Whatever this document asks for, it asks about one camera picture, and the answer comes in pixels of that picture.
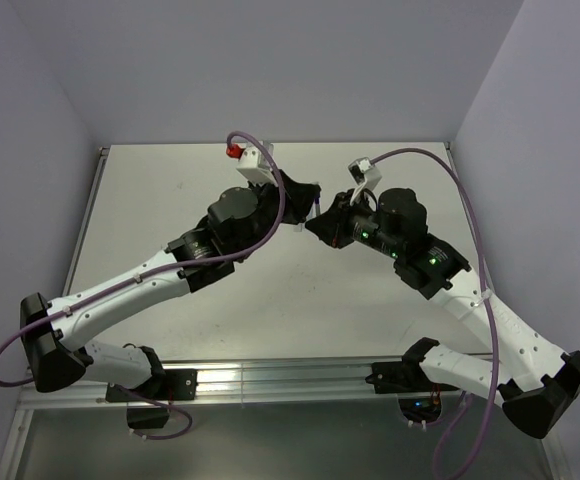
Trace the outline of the thin white pen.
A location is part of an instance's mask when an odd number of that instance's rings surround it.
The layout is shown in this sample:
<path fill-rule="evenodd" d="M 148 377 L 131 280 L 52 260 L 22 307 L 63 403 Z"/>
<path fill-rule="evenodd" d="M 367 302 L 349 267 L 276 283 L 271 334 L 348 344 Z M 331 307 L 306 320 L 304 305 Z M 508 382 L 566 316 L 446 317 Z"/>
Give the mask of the thin white pen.
<path fill-rule="evenodd" d="M 310 219 L 315 218 L 316 216 L 318 216 L 320 213 L 320 205 L 318 201 L 315 201 L 312 205 L 312 209 L 310 212 Z"/>

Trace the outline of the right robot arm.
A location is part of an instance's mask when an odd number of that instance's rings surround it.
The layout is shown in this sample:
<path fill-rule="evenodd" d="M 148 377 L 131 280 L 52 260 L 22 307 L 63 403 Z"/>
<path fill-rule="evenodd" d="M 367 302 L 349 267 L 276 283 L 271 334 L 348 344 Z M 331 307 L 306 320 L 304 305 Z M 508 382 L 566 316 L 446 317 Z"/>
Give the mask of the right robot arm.
<path fill-rule="evenodd" d="M 367 200 L 352 203 L 351 196 L 337 194 L 326 212 L 307 222 L 307 230 L 332 248 L 358 242 L 391 258 L 407 286 L 493 350 L 486 361 L 424 337 L 400 361 L 374 364 L 367 383 L 378 394 L 440 386 L 493 395 L 517 429 L 545 438 L 580 393 L 580 351 L 565 352 L 495 294 L 482 291 L 468 260 L 429 232 L 427 210 L 413 190 L 386 190 L 375 207 Z"/>

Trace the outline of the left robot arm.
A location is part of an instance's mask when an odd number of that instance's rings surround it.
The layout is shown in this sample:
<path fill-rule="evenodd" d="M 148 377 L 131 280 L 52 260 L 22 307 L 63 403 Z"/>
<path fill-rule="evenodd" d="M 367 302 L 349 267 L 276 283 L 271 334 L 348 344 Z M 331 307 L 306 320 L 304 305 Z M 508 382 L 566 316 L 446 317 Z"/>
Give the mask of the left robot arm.
<path fill-rule="evenodd" d="M 166 372 L 153 348 L 108 345 L 97 336 L 145 309 L 223 280 L 274 226 L 305 222 L 319 186 L 281 179 L 282 189 L 250 183 L 224 191 L 195 228 L 116 278 L 53 300 L 39 293 L 24 298 L 21 325 L 46 322 L 22 338 L 37 391 L 90 380 L 119 385 L 142 399 L 160 395 Z"/>

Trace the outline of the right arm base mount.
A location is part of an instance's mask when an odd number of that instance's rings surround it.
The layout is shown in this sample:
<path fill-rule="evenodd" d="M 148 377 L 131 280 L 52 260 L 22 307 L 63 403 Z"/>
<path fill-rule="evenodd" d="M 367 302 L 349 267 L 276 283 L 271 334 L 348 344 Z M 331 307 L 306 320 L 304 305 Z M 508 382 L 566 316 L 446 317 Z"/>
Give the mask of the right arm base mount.
<path fill-rule="evenodd" d="M 429 380 L 419 367 L 404 361 L 375 362 L 364 379 L 377 395 L 396 395 L 405 424 L 422 430 L 443 420 L 444 392 L 457 388 Z"/>

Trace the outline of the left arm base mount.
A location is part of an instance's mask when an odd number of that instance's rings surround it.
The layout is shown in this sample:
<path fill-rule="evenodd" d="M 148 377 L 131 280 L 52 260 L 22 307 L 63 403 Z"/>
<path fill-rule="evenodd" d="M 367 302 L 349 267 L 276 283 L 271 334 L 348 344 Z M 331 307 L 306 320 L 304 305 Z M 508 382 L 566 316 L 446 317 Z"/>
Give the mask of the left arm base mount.
<path fill-rule="evenodd" d="M 109 384 L 104 399 L 111 404 L 126 404 L 126 423 L 133 434 L 150 440 L 173 439 L 192 429 L 192 416 L 177 402 L 194 400 L 196 387 L 195 369 L 166 369 L 161 376 L 135 388 Z M 159 431 L 174 419 L 183 419 L 183 428 L 175 433 L 160 434 Z"/>

